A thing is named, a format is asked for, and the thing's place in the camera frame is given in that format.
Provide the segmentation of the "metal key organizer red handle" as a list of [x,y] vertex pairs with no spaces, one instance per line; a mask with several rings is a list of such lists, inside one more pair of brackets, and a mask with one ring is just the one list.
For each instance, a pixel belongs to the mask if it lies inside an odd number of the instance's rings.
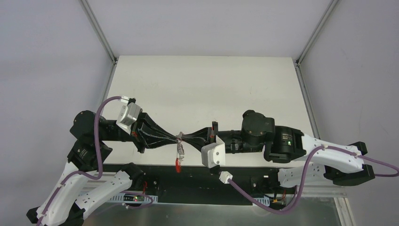
[[182,132],[180,132],[176,136],[176,140],[177,140],[177,146],[176,146],[175,167],[176,167],[176,172],[177,173],[181,173],[181,163],[182,163],[183,158],[184,158],[184,147],[183,147],[183,144],[182,144],[182,141],[183,141],[183,133]]

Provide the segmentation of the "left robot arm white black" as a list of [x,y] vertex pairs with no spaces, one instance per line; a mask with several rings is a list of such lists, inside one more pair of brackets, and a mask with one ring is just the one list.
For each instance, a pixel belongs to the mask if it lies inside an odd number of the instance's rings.
[[109,181],[80,196],[84,185],[98,180],[112,149],[108,141],[132,142],[139,151],[176,144],[178,138],[158,126],[142,110],[123,110],[118,119],[107,120],[92,111],[82,111],[74,119],[70,133],[76,138],[52,194],[27,217],[38,226],[80,226],[99,206],[116,194],[144,189],[144,172],[127,163]]

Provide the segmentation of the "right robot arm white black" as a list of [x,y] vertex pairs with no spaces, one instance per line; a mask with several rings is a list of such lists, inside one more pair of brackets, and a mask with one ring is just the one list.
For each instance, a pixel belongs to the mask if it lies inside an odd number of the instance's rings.
[[226,155],[262,153],[266,161],[290,163],[303,161],[302,167],[279,169],[267,180],[273,193],[304,182],[331,180],[337,186],[357,186],[375,178],[370,165],[362,160],[365,144],[336,145],[311,137],[298,129],[277,126],[275,120],[254,110],[243,113],[240,130],[220,131],[217,122],[191,134],[180,133],[186,142],[201,153],[202,164],[219,169]]

